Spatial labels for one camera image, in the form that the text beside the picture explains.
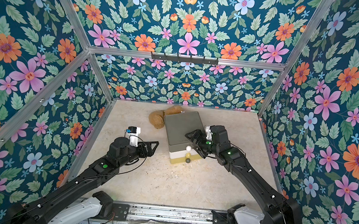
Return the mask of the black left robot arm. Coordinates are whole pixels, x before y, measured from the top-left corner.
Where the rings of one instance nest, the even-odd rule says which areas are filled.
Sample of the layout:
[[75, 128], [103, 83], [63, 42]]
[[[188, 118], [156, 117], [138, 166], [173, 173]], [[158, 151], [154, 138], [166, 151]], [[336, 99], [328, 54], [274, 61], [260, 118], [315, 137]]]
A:
[[77, 203], [86, 193], [97, 189], [120, 173], [120, 168], [155, 154], [158, 141], [145, 142], [138, 136], [118, 137], [106, 155], [90, 164], [80, 175], [48, 195], [11, 207], [3, 224], [78, 224], [101, 215], [111, 219], [112, 198], [105, 192]]

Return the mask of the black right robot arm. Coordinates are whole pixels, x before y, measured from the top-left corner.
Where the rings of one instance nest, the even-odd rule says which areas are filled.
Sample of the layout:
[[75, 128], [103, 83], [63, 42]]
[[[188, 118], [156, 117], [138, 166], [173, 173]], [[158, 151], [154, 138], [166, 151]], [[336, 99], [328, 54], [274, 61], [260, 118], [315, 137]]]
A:
[[302, 224], [302, 208], [293, 198], [286, 199], [254, 169], [246, 154], [233, 145], [222, 125], [207, 126], [185, 134], [202, 157], [214, 155], [218, 163], [236, 177], [257, 201], [261, 212], [243, 205], [230, 209], [236, 224]]

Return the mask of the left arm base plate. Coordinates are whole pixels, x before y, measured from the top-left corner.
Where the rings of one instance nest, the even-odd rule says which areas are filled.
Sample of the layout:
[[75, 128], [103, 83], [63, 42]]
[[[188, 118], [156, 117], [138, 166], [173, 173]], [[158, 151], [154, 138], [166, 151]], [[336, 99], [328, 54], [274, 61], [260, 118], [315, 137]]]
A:
[[99, 213], [94, 216], [95, 219], [125, 221], [129, 213], [130, 205], [114, 201], [107, 193], [99, 191], [92, 197], [96, 198], [101, 205]]

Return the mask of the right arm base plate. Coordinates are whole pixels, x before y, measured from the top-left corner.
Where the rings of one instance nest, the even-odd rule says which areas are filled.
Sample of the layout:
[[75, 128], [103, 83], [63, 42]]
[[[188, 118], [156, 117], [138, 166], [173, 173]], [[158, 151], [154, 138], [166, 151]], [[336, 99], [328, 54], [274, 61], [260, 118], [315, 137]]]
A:
[[212, 214], [212, 223], [213, 224], [238, 224], [234, 217], [234, 212], [237, 211], [239, 208], [246, 208], [246, 205], [243, 203], [237, 204], [226, 212], [211, 210]]

